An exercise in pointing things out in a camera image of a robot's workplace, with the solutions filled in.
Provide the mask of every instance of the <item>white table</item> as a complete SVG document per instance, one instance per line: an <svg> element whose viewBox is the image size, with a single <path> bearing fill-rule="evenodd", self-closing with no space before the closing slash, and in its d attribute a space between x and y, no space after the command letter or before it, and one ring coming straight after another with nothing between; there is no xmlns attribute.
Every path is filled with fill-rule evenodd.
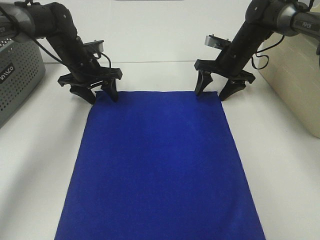
<svg viewBox="0 0 320 240"><path fill-rule="evenodd" d="M193 62L115 63L121 91L193 91ZM53 240L91 105L46 76L0 128L0 239ZM320 139L257 79L223 103L268 240L320 236ZM208 90L220 91L226 80Z"/></svg>

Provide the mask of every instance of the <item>blue fabric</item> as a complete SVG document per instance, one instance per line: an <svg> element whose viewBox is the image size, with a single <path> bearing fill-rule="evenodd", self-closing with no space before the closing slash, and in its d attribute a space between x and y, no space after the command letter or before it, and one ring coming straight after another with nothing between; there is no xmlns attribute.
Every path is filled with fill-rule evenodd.
<svg viewBox="0 0 320 240"><path fill-rule="evenodd" d="M55 240L265 240L216 92L104 92Z"/></svg>

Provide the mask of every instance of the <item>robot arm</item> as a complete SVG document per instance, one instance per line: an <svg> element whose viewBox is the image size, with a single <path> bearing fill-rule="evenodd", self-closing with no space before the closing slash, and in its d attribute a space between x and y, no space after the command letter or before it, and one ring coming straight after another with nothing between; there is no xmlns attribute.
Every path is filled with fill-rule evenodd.
<svg viewBox="0 0 320 240"><path fill-rule="evenodd" d="M245 22L232 42L213 35L207 37L207 46L222 51L216 60L197 60L195 63L199 74L195 88L197 96L213 81L211 73L228 79L219 95L222 101L243 90L245 82L251 84L255 76L243 68L273 33L288 37L302 33L320 40L320 14L309 10L310 7L297 0L252 0Z"/></svg>
<svg viewBox="0 0 320 240"><path fill-rule="evenodd" d="M0 3L0 39L16 42L46 38L70 74L60 77L61 86L71 85L70 92L89 103L96 100L91 89L101 86L116 102L116 79L122 78L119 68L101 67L94 54L101 54L103 41L83 44L78 36L70 11L62 4L46 5L26 2Z"/></svg>

